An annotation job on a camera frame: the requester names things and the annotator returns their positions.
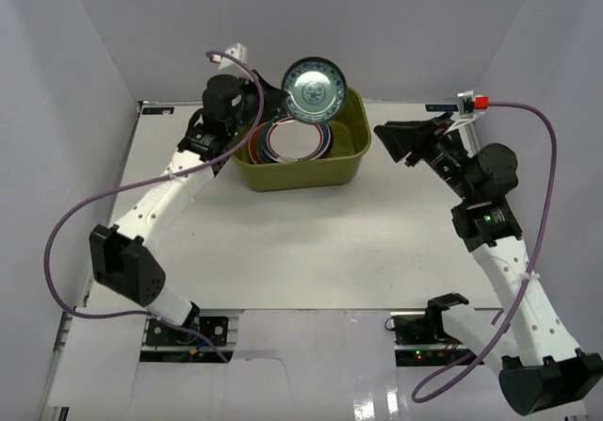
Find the teal scalloped plate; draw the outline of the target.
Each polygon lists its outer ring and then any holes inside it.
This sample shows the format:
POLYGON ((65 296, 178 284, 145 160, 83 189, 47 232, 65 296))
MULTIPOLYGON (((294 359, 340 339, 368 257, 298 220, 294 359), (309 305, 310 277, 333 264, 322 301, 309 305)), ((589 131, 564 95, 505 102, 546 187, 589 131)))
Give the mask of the teal scalloped plate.
POLYGON ((256 156, 262 164, 271 163, 271 160, 269 159, 269 157, 266 154, 265 143, 264 143, 264 131, 265 131, 267 125, 268 124, 266 122, 262 124, 261 131, 258 134, 258 138, 256 140, 256 156))

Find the small blue patterned plate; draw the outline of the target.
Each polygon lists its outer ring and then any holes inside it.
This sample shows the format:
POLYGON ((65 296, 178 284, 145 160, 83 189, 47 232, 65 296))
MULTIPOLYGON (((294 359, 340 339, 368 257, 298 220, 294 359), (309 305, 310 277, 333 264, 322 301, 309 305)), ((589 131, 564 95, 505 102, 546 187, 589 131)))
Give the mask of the small blue patterned plate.
POLYGON ((281 90, 286 93, 285 110, 305 124, 331 121, 346 103, 348 84, 345 75, 331 60, 305 57, 285 72, 281 90))

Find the white plate striped rim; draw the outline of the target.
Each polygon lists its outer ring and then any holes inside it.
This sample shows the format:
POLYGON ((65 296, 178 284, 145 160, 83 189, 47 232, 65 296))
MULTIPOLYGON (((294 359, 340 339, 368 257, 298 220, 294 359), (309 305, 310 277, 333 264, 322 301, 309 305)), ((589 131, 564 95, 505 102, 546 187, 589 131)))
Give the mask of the white plate striped rim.
POLYGON ((315 160, 325 152, 325 125, 304 124, 284 117, 271 123, 268 144, 276 162, 315 160))

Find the red and teal plate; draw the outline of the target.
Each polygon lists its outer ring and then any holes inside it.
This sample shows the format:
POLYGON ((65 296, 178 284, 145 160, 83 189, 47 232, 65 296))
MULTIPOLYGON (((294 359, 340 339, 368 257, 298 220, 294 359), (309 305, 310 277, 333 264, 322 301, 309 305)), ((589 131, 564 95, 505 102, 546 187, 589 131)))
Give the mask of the red and teal plate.
POLYGON ((257 156, 256 145, 257 145, 258 134, 253 134, 248 142, 248 153, 251 161, 254 165, 260 165, 262 160, 257 156))

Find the orange sunburst plate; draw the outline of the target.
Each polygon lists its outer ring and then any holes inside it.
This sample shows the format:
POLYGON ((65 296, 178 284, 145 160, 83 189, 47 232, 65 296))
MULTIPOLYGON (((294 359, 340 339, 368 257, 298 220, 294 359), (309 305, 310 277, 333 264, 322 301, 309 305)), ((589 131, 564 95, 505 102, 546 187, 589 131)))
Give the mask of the orange sunburst plate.
POLYGON ((265 143, 265 151, 266 151, 267 156, 268 156, 268 157, 269 157, 269 159, 271 160, 271 163, 274 163, 274 159, 272 158, 272 153, 271 153, 271 151, 269 150, 269 144, 268 144, 268 132, 269 132, 269 129, 270 129, 270 127, 271 127, 271 124, 270 124, 269 122, 267 122, 267 124, 268 124, 268 125, 267 125, 267 127, 266 127, 266 129, 265 129, 265 131, 264 131, 264 143, 265 143))

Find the dark red rimmed plate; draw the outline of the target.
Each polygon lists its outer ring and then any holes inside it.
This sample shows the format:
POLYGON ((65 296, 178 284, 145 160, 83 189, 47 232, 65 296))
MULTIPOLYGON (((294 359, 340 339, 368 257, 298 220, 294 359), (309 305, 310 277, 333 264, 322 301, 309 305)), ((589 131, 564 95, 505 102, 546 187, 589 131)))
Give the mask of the dark red rimmed plate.
POLYGON ((325 131, 326 131, 326 148, 325 148, 325 152, 323 154, 324 157, 329 155, 329 153, 333 147, 333 143, 334 143, 334 132, 333 132, 332 126, 329 123, 327 123, 325 125, 325 131))

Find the grey deer plate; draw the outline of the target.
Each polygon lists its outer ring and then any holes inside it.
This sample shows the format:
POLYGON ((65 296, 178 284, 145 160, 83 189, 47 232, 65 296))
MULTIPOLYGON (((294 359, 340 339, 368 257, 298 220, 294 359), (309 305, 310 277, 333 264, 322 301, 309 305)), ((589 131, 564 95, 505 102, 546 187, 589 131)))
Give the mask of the grey deer plate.
POLYGON ((257 145, 256 145, 257 156, 262 160, 261 164, 264 164, 265 163, 265 159, 264 159, 264 156, 263 156, 263 150, 262 150, 262 144, 261 144, 262 131, 260 129, 258 129, 255 132, 255 134, 258 134, 257 145))

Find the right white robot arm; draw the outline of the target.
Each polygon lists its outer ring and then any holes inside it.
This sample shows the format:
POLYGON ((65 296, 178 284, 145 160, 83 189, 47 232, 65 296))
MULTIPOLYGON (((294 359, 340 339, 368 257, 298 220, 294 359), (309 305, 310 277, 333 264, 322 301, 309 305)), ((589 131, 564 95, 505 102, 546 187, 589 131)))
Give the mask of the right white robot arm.
POLYGON ((584 399, 602 379, 602 358, 582 350, 555 312, 507 203, 517 158, 500 143, 470 154, 451 113, 426 121, 388 121, 374 132, 396 162, 426 163, 460 198, 451 210, 457 236, 481 267, 505 315, 495 327, 467 298, 428 301, 421 323, 436 344, 465 345, 497 376, 508 405, 529 415, 584 399))

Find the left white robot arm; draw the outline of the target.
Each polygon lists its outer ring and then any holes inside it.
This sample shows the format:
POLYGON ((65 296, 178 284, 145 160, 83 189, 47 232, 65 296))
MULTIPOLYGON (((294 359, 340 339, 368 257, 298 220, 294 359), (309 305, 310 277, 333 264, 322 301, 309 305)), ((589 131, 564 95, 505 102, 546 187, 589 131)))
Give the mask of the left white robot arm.
POLYGON ((277 112, 283 90, 264 79, 249 82, 232 75, 209 79, 203 105, 190 117, 163 182, 152 187, 110 227, 90 233, 95 282, 167 321, 167 334, 180 345, 199 333, 198 307, 166 285, 156 261, 160 243, 193 196, 223 168, 230 152, 256 119, 277 112))

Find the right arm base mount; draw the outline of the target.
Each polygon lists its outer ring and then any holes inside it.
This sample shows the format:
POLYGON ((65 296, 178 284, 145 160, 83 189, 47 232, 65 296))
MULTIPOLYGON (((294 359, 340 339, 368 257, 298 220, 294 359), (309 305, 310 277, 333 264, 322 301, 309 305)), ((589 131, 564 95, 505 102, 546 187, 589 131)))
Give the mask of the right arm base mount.
POLYGON ((441 367, 475 355, 458 340, 437 337, 421 311, 392 312, 383 324, 393 334, 397 367, 441 367))

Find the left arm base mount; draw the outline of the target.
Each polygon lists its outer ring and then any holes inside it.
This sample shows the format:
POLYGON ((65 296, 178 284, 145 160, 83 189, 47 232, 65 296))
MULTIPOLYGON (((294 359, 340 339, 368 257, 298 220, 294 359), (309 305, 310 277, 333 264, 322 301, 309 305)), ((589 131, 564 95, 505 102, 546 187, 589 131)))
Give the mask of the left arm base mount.
POLYGON ((170 328, 156 319, 147 322, 139 360, 156 364, 225 364, 233 356, 236 330, 228 316, 200 316, 190 327, 203 338, 170 328))

